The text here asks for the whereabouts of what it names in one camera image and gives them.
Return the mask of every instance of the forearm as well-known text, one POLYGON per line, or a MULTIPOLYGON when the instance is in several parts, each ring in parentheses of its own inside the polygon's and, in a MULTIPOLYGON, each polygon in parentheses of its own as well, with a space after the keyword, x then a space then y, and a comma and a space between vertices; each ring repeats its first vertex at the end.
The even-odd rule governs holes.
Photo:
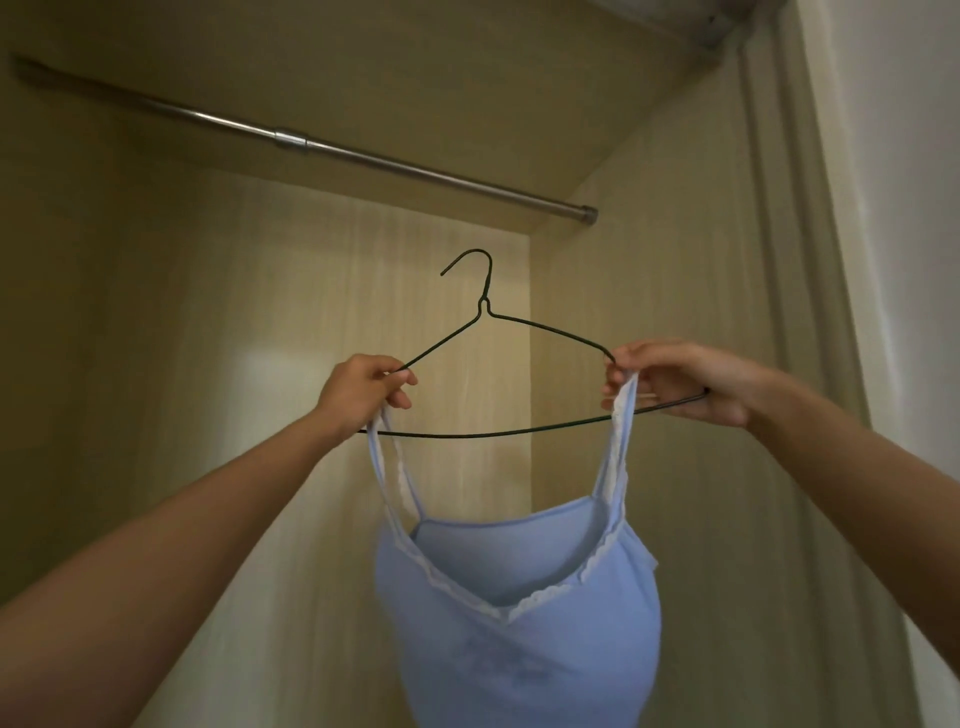
POLYGON ((960 484, 785 376, 749 429, 960 672, 960 484))
POLYGON ((317 462, 314 412, 51 572, 0 612, 0 723, 128 725, 317 462))

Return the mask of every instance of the white lace trim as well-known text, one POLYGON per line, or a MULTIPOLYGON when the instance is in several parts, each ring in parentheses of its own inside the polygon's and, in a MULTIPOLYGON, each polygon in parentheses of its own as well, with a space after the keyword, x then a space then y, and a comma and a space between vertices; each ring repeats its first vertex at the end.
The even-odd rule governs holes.
POLYGON ((389 505, 386 506, 386 512, 387 521, 390 523, 391 530, 394 533, 394 546, 396 546, 400 551, 403 552, 405 556, 423 569, 423 573, 426 575, 427 583, 429 583, 430 586, 449 595, 455 601, 463 604, 466 607, 469 607, 470 609, 476 610, 477 612, 480 612, 491 619, 506 622, 507 624, 510 624, 514 620, 525 615, 527 612, 540 607, 546 602, 566 594, 573 589, 573 587, 585 584, 590 573, 594 570, 596 565, 600 563, 603 557, 606 556, 611 548, 613 548, 613 546, 617 543, 617 540, 620 537, 620 532, 623 530, 623 524, 626 522, 621 514, 616 525, 606 536, 604 536, 603 540, 596 546, 588 559, 578 569, 580 573, 577 574, 576 581, 574 583, 553 584, 549 587, 538 589, 529 596, 525 596, 515 606, 507 608, 494 607, 492 604, 484 601, 478 596, 473 596, 470 593, 461 591, 462 588, 455 588, 450 578, 437 571, 436 567, 430 563, 430 560, 427 559, 423 552, 420 551, 413 543, 409 535, 407 535, 407 533, 403 530, 402 524, 400 524, 396 519, 396 516, 391 511, 389 505))
POLYGON ((410 537, 403 532, 402 526, 396 522, 396 519, 392 518, 392 515, 393 514, 390 512, 390 506, 387 506, 387 521, 390 522, 394 532, 394 546, 396 546, 400 551, 403 552, 405 556, 423 569, 423 573, 426 575, 427 583, 430 584, 430 586, 438 591, 444 592, 464 606, 469 607, 470 609, 475 609, 477 612, 487 615, 492 619, 503 619, 503 610, 497 609, 492 604, 485 602, 483 599, 467 598, 458 590, 454 589, 450 581, 442 574, 437 572, 433 564, 431 564, 426 556, 423 555, 423 552, 413 546, 412 542, 410 541, 410 537))
POLYGON ((587 581, 587 578, 590 576, 590 572, 600 563, 600 560, 607 555, 607 552, 613 548, 613 545, 616 544, 617 540, 620 538, 620 531, 623 530, 623 524, 626 520, 623 517, 623 514, 620 515, 619 520, 617 520, 616 525, 611 529, 610 533, 603 537, 603 541, 593 550, 593 553, 590 554, 586 562, 581 568, 580 571, 580 583, 583 584, 587 581))

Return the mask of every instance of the hanger hook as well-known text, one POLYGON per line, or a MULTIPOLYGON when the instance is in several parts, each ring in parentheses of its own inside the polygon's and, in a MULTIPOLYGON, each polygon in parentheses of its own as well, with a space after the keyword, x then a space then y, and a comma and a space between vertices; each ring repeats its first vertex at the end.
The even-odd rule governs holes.
POLYGON ((440 273, 440 275, 441 275, 441 276, 445 276, 445 275, 447 274, 447 272, 449 272, 449 270, 450 270, 453 266, 455 266, 457 263, 459 263, 460 260, 461 260, 465 255, 470 255, 471 253, 482 253, 483 255, 485 255, 485 256, 487 257, 487 281, 483 284, 483 294, 482 294, 482 295, 480 296, 480 298, 477 300, 477 305, 480 305, 480 303, 482 303, 483 301, 486 301, 486 302, 487 302, 487 310, 489 311, 489 310, 490 310, 490 299, 487 298, 487 296, 488 296, 488 294, 490 293, 490 281, 491 281, 491 279, 493 278, 493 258, 492 258, 492 256, 491 256, 489 253, 487 253, 487 251, 485 251, 483 248, 470 248, 468 251, 463 251, 462 253, 460 253, 459 255, 457 255, 457 256, 453 259, 453 262, 452 262, 452 263, 450 263, 448 266, 446 266, 446 267, 444 268, 444 270, 440 273))

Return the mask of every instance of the light blue camisole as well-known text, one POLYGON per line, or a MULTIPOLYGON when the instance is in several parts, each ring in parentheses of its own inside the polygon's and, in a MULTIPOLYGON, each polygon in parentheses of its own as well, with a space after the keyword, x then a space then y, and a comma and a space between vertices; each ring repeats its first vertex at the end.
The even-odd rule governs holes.
MULTIPOLYGON (((660 652, 657 563, 624 519, 636 376, 593 494, 516 521, 426 518, 397 446, 412 533, 387 500, 377 593, 420 728, 634 728, 660 652)), ((387 496, 378 429, 373 467, 387 496)))

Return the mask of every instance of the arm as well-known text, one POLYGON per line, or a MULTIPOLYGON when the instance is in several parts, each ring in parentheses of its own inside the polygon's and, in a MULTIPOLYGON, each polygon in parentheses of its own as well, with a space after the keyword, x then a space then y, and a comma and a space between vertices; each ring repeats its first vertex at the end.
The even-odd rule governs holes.
POLYGON ((614 356, 607 408, 624 370, 642 372, 640 390, 662 401, 709 387, 706 400, 671 413, 753 434, 960 674, 960 483, 783 372, 679 341, 614 356))
POLYGON ((416 384, 338 365, 316 408, 84 549, 0 611, 0 724, 125 726, 317 463, 416 384))

